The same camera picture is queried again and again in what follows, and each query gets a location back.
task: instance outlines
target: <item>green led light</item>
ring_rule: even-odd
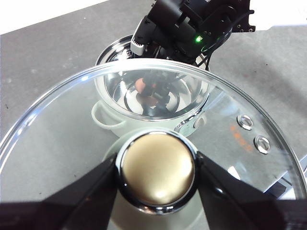
[[[196,39],[195,39],[195,41],[196,41],[196,42],[202,41],[202,36],[197,36]]]

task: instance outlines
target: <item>pot handle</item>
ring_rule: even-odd
[[[104,107],[104,105],[101,103],[101,101],[96,102],[94,104],[94,106],[92,107],[92,111],[91,111],[92,119],[94,120],[94,122],[99,127],[104,128],[104,129],[108,129],[108,130],[112,130],[112,129],[115,129],[115,128],[120,128],[125,124],[125,121],[121,121],[121,122],[114,124],[114,125],[106,125],[106,124],[98,121],[98,119],[96,118],[96,112],[97,112],[97,109],[98,109],[99,106]]]

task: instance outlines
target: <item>lid knob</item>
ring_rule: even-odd
[[[147,134],[126,150],[122,172],[127,188],[140,201],[154,206],[180,200],[194,180],[194,161],[178,138]]]

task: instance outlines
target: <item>brown egg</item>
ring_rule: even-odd
[[[143,90],[146,87],[146,84],[143,82],[143,78],[140,78],[140,79],[136,80],[134,86],[135,86],[135,89],[138,93],[142,93]]]

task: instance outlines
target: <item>cable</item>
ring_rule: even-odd
[[[228,33],[226,33],[224,35],[224,37],[222,39],[219,39],[211,48],[203,51],[202,53],[204,52],[207,52],[209,50],[212,50],[211,52],[209,52],[209,54],[197,65],[197,67],[201,66],[203,63],[205,63],[205,61],[207,61],[206,63],[206,70],[209,70],[209,62],[210,62],[210,58],[211,58],[211,55],[212,53],[218,48],[220,47],[231,35],[232,33],[232,28],[239,22],[241,21],[243,18],[245,18],[246,16],[250,15],[250,14],[253,14],[254,11],[253,10],[249,10],[247,11],[246,13],[242,14],[240,17],[238,17],[236,20],[234,20],[230,26],[226,29],[226,31],[229,31]]]
[[[177,77],[177,78],[171,80],[169,83],[172,83],[172,82],[174,82],[174,81],[178,81],[178,80],[180,80],[180,79],[182,79],[182,78],[185,78],[185,77],[186,77],[186,74],[181,75],[180,77]]]
[[[211,58],[211,54],[208,55],[208,60],[207,60],[207,63],[206,63],[206,70],[209,71],[209,62],[210,62],[210,58]]]

